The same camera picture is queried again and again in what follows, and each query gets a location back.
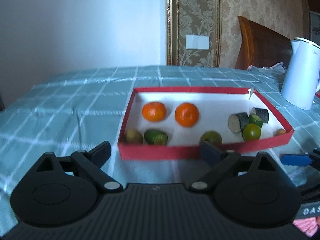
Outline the white wall switch panel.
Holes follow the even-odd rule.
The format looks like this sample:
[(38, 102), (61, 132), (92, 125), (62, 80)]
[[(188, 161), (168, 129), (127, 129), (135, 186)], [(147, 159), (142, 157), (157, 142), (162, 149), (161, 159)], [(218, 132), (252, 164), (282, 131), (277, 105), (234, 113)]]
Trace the white wall switch panel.
[(186, 35), (185, 37), (186, 49), (209, 50), (209, 43), (209, 36)]

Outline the green cucumber chunk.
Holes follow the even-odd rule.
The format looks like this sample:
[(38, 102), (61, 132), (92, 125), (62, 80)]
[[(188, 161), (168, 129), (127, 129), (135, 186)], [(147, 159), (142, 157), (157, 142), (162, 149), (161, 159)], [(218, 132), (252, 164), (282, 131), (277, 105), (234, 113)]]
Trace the green cucumber chunk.
[(263, 126), (263, 124), (264, 124), (262, 118), (259, 117), (259, 116), (256, 115), (256, 114), (250, 114), (250, 115), (249, 115), (249, 122), (250, 122), (251, 124), (257, 125), (259, 128), (262, 128), (262, 126)]
[(144, 139), (149, 145), (167, 145), (168, 143), (168, 135), (158, 129), (145, 131)]

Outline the brown longan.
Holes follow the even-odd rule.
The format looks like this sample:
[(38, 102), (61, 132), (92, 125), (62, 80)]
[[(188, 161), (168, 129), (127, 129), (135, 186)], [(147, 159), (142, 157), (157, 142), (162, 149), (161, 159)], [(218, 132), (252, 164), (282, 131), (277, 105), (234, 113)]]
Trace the brown longan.
[(141, 133), (135, 129), (128, 129), (124, 133), (124, 142), (127, 144), (142, 144), (143, 140)]

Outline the pink towel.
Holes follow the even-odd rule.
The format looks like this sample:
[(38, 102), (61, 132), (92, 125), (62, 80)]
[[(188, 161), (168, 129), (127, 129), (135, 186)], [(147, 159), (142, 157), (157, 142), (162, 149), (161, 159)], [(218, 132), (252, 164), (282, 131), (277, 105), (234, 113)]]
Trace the pink towel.
[(308, 237), (313, 237), (319, 231), (320, 219), (319, 217), (297, 219), (293, 221), (293, 225)]

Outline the white electric kettle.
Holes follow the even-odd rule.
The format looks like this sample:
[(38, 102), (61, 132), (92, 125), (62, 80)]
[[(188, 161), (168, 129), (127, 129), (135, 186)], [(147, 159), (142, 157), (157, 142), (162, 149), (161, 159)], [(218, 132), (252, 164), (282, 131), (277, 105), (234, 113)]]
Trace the white electric kettle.
[(292, 105), (309, 110), (319, 91), (319, 45), (297, 37), (291, 46), (292, 56), (280, 94)]

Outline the red shallow cardboard tray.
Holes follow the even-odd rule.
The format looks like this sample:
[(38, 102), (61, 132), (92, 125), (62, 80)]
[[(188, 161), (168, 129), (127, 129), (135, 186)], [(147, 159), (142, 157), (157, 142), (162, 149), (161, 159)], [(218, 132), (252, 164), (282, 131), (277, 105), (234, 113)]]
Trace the red shallow cardboard tray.
[[(149, 102), (161, 102), (167, 114), (163, 121), (150, 122), (143, 118), (142, 108)], [(180, 104), (194, 104), (200, 113), (192, 127), (182, 127), (175, 120), (175, 109)], [(241, 133), (228, 128), (231, 114), (251, 113), (253, 107), (267, 109), (269, 122), (261, 129), (259, 140), (245, 142)], [(286, 134), (274, 136), (283, 128)], [(124, 133), (136, 129), (144, 133), (158, 129), (168, 135), (164, 146), (127, 144)], [(118, 138), (118, 149), (123, 160), (198, 159), (200, 137), (207, 131), (217, 131), (222, 137), (221, 149), (249, 153), (274, 148), (289, 143), (294, 129), (285, 117), (254, 88), (235, 87), (140, 87), (131, 94)]]

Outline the gold picture frame moulding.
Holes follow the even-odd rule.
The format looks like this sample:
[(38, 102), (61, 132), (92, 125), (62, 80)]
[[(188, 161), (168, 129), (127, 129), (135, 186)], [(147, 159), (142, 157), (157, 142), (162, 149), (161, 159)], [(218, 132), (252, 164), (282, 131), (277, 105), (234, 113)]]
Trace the gold picture frame moulding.
[[(222, 0), (166, 0), (166, 63), (218, 67), (222, 33)], [(187, 36), (208, 39), (209, 49), (188, 48)]]

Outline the large orange tangerine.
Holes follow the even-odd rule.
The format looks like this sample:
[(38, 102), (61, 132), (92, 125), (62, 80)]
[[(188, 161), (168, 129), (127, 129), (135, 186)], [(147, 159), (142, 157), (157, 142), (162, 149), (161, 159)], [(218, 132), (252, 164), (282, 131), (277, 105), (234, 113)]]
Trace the large orange tangerine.
[(194, 126), (199, 118), (199, 110), (192, 103), (184, 102), (175, 109), (175, 120), (182, 127)]

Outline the green tomato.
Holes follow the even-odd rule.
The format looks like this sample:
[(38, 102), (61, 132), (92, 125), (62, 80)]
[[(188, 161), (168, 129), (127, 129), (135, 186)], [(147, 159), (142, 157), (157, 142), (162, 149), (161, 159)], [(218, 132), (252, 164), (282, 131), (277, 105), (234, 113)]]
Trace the green tomato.
[(261, 128), (253, 123), (247, 124), (242, 130), (242, 138), (244, 141), (259, 140), (261, 136)]
[(207, 131), (201, 138), (200, 142), (207, 141), (212, 145), (222, 145), (222, 137), (217, 131)]

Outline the small orange tangerine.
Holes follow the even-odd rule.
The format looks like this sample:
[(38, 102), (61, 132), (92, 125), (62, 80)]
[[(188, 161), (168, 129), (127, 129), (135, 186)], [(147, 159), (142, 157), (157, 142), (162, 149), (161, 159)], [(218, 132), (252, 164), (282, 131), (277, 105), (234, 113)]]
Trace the small orange tangerine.
[(150, 122), (163, 121), (166, 117), (167, 110), (161, 102), (149, 102), (142, 108), (142, 116)]

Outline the teal plaid bedsheet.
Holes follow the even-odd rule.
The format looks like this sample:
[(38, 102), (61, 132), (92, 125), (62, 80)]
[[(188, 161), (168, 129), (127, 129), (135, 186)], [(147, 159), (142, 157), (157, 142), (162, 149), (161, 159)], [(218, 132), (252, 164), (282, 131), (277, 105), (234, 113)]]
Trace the teal plaid bedsheet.
[(103, 171), (122, 184), (188, 183), (206, 172), (198, 160), (121, 160), (116, 144), (135, 87), (253, 87), (295, 130), (289, 144), (269, 149), (272, 157), (318, 148), (319, 99), (308, 111), (296, 108), (280, 96), (283, 79), (270, 70), (145, 66), (71, 72), (35, 85), (1, 112), (1, 234), (17, 223), (9, 204), (14, 187), (44, 152), (65, 156), (107, 140), (112, 157)]

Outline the colourful folded clothes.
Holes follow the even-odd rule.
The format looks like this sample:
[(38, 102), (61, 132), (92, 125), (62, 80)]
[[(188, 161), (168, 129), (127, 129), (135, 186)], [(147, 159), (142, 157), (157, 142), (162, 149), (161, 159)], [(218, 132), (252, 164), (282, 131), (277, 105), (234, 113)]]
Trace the colourful folded clothes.
[(284, 66), (283, 62), (279, 62), (273, 66), (268, 66), (268, 67), (257, 67), (257, 66), (251, 65), (247, 68), (247, 70), (260, 72), (260, 73), (271, 73), (271, 74), (284, 75), (287, 72), (287, 67)]

